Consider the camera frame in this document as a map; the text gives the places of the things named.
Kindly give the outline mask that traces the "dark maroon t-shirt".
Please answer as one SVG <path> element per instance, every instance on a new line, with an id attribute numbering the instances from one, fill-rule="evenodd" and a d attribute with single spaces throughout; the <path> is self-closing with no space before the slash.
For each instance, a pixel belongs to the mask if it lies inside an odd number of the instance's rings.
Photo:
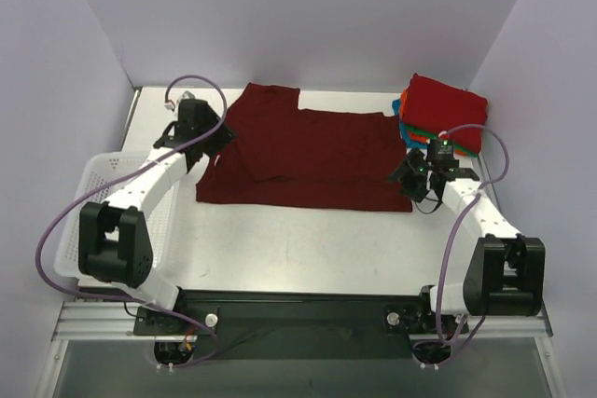
<path id="1" fill-rule="evenodd" d="M 396 117 L 299 108 L 300 91 L 249 83 L 229 107 L 232 143 L 212 158 L 196 200 L 409 213 L 388 178 L 406 156 Z"/>

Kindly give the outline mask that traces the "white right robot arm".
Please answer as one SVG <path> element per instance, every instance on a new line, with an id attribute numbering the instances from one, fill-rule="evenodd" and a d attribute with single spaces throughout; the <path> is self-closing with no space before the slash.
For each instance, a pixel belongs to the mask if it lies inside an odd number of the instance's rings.
<path id="1" fill-rule="evenodd" d="M 546 249 L 539 238 L 526 237 L 499 212 L 478 175 L 459 165 L 450 149 L 427 156 L 411 149 L 389 176 L 415 203 L 434 193 L 456 215 L 429 298 L 413 308 L 413 319 L 434 331 L 447 315 L 535 316 L 543 304 Z M 447 283 L 447 268 L 459 229 L 476 240 L 467 271 Z"/>

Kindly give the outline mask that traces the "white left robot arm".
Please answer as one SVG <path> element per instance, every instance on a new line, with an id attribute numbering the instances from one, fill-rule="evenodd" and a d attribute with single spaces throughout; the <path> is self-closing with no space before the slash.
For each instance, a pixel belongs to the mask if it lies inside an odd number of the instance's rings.
<path id="1" fill-rule="evenodd" d="M 153 267 L 147 219 L 202 157 L 214 157 L 234 138 L 208 102 L 185 98 L 178 104 L 177 120 L 153 144 L 142 173 L 104 201 L 90 201 L 80 209 L 77 262 L 81 274 L 158 306 L 155 322 L 167 334 L 182 332 L 189 313 L 176 303 L 180 289 Z"/>

